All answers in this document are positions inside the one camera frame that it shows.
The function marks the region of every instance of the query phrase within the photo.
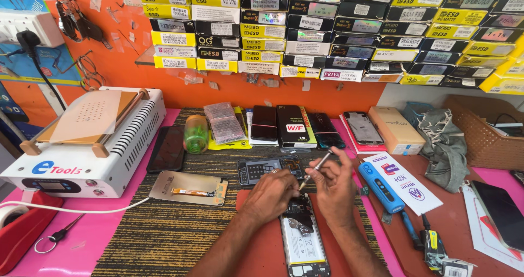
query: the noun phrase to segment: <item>power socket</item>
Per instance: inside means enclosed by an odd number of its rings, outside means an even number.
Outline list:
[[[18,44],[16,34],[24,30],[38,35],[39,46],[55,48],[65,43],[51,13],[0,9],[0,43]]]

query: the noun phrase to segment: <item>wicker basket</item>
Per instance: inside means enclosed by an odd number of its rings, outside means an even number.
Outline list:
[[[451,109],[453,123],[464,132],[468,145],[466,158],[470,166],[524,169],[524,138],[502,136],[482,120],[493,124],[501,113],[507,113],[524,123],[523,112],[501,99],[460,95],[450,95],[443,108]],[[502,116],[499,122],[514,120]]]

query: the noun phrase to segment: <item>tape roll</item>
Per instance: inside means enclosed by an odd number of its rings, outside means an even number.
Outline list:
[[[26,206],[21,205],[11,205],[0,208],[0,229],[12,223],[28,211],[29,209]]]

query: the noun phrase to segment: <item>striped mat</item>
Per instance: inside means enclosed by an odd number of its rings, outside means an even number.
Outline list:
[[[191,115],[204,115],[201,108],[183,108],[174,125],[184,125]],[[324,156],[316,149],[298,154],[304,167],[311,160]],[[98,276],[184,276],[225,229],[235,215],[236,195],[241,186],[236,162],[246,158],[281,156],[278,147],[255,147],[250,150],[207,151],[200,155],[186,154],[183,171],[200,175],[229,178],[224,206],[203,206],[150,199],[128,209],[92,277]],[[156,176],[146,175],[131,203],[144,199],[154,185]],[[314,184],[305,187],[315,193]],[[362,200],[355,200],[370,247],[383,259]]]

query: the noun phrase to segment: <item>hand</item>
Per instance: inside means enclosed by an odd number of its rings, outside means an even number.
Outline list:
[[[354,228],[353,202],[357,187],[352,178],[352,164],[344,151],[336,147],[331,147],[331,150],[337,154],[342,166],[334,160],[327,160],[319,172],[313,168],[307,168],[305,172],[317,185],[318,208],[330,229]],[[314,167],[319,161],[320,158],[309,165]]]
[[[267,173],[247,196],[239,215],[262,226],[284,213],[289,200],[299,195],[298,181],[288,169]]]

